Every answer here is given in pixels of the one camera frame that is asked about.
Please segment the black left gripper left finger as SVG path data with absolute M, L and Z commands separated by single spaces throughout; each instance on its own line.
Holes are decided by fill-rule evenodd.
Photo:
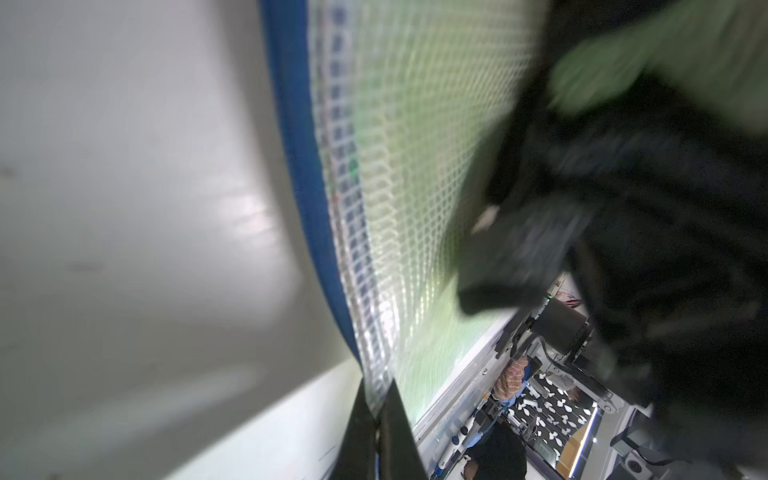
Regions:
M 376 478 L 377 423 L 366 401 L 361 381 L 330 480 Z

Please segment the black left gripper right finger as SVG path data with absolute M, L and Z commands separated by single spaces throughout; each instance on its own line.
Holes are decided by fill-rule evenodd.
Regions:
M 379 412 L 378 431 L 380 479 L 428 479 L 395 381 Z

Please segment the green and grey cleaning cloth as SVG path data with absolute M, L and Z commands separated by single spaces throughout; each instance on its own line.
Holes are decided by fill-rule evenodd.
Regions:
M 562 219 L 538 220 L 537 182 L 627 179 L 691 192 L 767 190 L 763 1 L 560 1 L 460 254 L 475 314 L 537 302 L 569 270 Z

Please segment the light green document bag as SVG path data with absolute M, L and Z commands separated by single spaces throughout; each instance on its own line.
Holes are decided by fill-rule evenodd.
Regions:
M 464 315 L 458 253 L 545 1 L 264 1 L 266 49 L 304 235 L 372 407 L 419 420 L 501 312 Z

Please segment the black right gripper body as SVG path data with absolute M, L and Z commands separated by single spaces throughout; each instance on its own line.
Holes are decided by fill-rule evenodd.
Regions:
M 767 464 L 767 190 L 627 179 L 535 183 L 615 357 L 608 383 L 653 410 L 667 451 Z

